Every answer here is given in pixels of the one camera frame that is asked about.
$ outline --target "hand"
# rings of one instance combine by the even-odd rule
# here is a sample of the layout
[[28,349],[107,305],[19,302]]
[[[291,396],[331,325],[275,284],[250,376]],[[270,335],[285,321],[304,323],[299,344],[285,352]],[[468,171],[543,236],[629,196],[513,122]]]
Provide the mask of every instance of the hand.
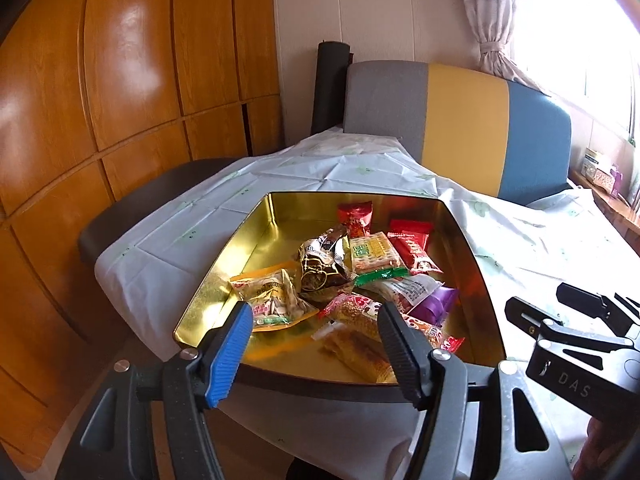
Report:
[[615,424],[603,424],[592,418],[587,426],[587,441],[574,465],[574,480],[593,478],[595,472],[604,472],[629,440]]

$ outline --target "curtain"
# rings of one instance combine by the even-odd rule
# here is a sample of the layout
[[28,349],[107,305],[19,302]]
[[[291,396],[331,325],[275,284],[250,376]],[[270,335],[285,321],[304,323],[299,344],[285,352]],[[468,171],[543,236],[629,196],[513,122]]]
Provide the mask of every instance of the curtain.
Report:
[[542,90],[504,51],[513,35],[516,0],[465,0],[465,9],[480,44],[480,70]]

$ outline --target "white tablecloth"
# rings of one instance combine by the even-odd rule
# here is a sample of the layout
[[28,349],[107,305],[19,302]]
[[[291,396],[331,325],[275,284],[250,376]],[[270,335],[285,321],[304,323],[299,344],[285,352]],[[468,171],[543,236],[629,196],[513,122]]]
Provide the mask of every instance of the white tablecloth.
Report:
[[[426,170],[394,138],[331,129],[273,155],[234,163],[143,219],[101,254],[98,282],[158,357],[167,360],[178,350],[173,329],[220,249],[260,199],[278,190],[407,194],[445,202],[481,268],[510,359],[526,362],[534,345],[504,317],[511,296],[546,308],[572,328],[605,333],[599,320],[555,300],[558,284],[640,297],[640,259],[597,209],[590,190],[514,205]],[[571,456],[584,438],[587,416],[546,390],[536,395],[548,412],[564,414],[553,422]],[[404,404],[341,403],[241,385],[221,409],[345,480],[392,478],[418,419]]]

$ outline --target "black chair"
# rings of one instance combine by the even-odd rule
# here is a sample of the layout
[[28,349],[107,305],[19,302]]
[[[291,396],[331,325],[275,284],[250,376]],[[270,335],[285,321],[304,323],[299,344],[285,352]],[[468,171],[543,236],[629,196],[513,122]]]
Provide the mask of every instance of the black chair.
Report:
[[82,261],[92,269],[102,252],[153,211],[226,168],[236,158],[203,158],[156,177],[105,209],[78,238]]

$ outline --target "gray cushion panel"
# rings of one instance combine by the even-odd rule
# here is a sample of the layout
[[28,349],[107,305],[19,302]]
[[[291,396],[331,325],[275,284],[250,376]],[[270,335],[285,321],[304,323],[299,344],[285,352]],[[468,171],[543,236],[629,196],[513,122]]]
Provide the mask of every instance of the gray cushion panel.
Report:
[[427,109],[426,63],[363,61],[349,67],[344,132],[397,137],[422,160]]

